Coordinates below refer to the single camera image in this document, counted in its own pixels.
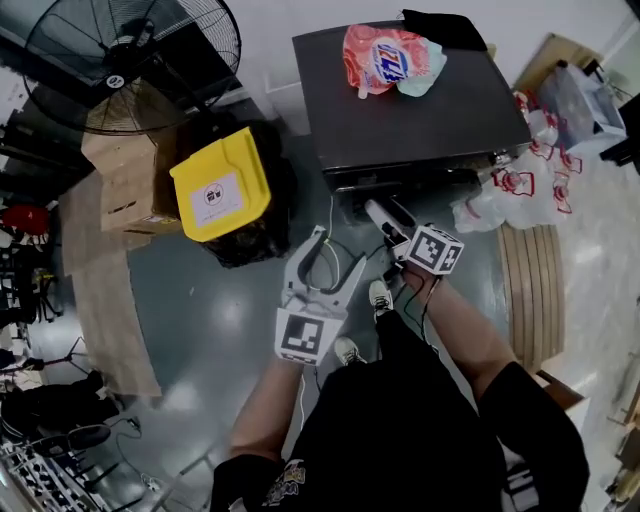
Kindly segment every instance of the floor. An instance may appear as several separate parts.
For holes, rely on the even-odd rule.
[[[287,147],[304,184],[291,221],[295,247],[315,224],[328,226],[329,192],[319,176],[310,140],[294,139]],[[638,344],[635,300],[640,293],[640,272],[635,270],[633,258],[639,242],[629,237],[638,232],[638,197],[640,182],[633,170],[607,164],[588,166],[576,177],[575,186],[572,183],[571,199],[575,198],[577,213],[559,228],[567,286],[567,340],[565,353],[550,361],[547,369],[592,397],[585,442],[588,447],[604,446],[606,450],[615,449],[623,434],[607,422],[606,415],[614,412],[611,403],[620,394],[617,390],[629,362],[627,352]],[[440,196],[407,206],[419,222],[432,221],[453,230],[447,206],[450,199]],[[333,230],[333,238],[354,252],[370,252],[381,243],[373,225],[347,222],[338,209]],[[495,234],[472,233],[460,238],[466,249],[451,281],[506,336],[507,313]],[[346,256],[339,252],[347,265]],[[223,269],[213,256],[181,235],[158,237],[129,254],[138,316],[163,397],[135,400],[123,415],[140,419],[142,438],[119,437],[136,470],[123,463],[105,479],[102,494],[110,504],[119,506],[144,495],[143,504],[135,509],[146,510],[157,495],[145,492],[138,473],[153,477],[162,486],[210,446],[214,446],[214,462],[222,460],[229,429],[272,351],[284,264],[278,259]],[[377,257],[367,265],[350,305],[346,331],[365,357],[372,357],[375,351],[366,283],[383,268],[384,262]],[[327,261],[318,260],[312,279],[316,285],[331,283]],[[34,343],[46,358],[66,352],[80,334],[68,282],[61,291],[67,303],[64,317],[32,329]],[[399,304],[406,299],[405,292]],[[320,383],[336,364],[333,355],[325,359],[319,370]],[[468,393],[459,373],[453,371]],[[626,374],[630,378],[633,371]],[[81,376],[68,365],[47,370],[49,382],[70,382]],[[313,373],[306,371],[305,376],[303,405],[308,413],[317,390]],[[299,431],[300,419],[297,408],[285,452]],[[132,433],[124,422],[114,430]],[[116,437],[90,453],[102,468],[121,460]],[[201,505],[211,482],[211,473],[205,468],[194,472],[173,496],[175,501],[169,508],[179,511]]]

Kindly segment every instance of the detergent bag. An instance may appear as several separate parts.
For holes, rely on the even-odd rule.
[[[410,96],[422,96],[442,71],[442,46],[418,34],[397,29],[351,25],[342,47],[349,85],[358,97],[380,94],[394,84]]]

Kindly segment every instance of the printed logo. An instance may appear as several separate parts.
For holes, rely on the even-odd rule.
[[[398,48],[390,44],[376,43],[372,52],[374,66],[383,82],[398,82],[409,76],[407,57]]]
[[[124,85],[124,78],[120,75],[111,75],[107,78],[107,85],[112,89],[120,89]]]
[[[215,206],[224,197],[224,189],[219,183],[213,183],[204,189],[204,200],[209,206]]]
[[[285,496],[298,496],[300,486],[306,481],[306,469],[302,459],[294,459],[284,467],[284,471],[274,482],[262,504],[263,507],[277,507]]]

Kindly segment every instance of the red object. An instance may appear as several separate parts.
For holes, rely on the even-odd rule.
[[[410,76],[429,73],[429,53],[422,36],[397,29],[351,25],[342,58],[349,85],[380,94]]]
[[[5,226],[40,236],[49,231],[49,210],[39,206],[17,204],[1,212]]]

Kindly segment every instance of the yellow box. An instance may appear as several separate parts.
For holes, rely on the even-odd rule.
[[[218,140],[170,171],[185,234],[207,242],[260,217],[271,191],[249,128]]]

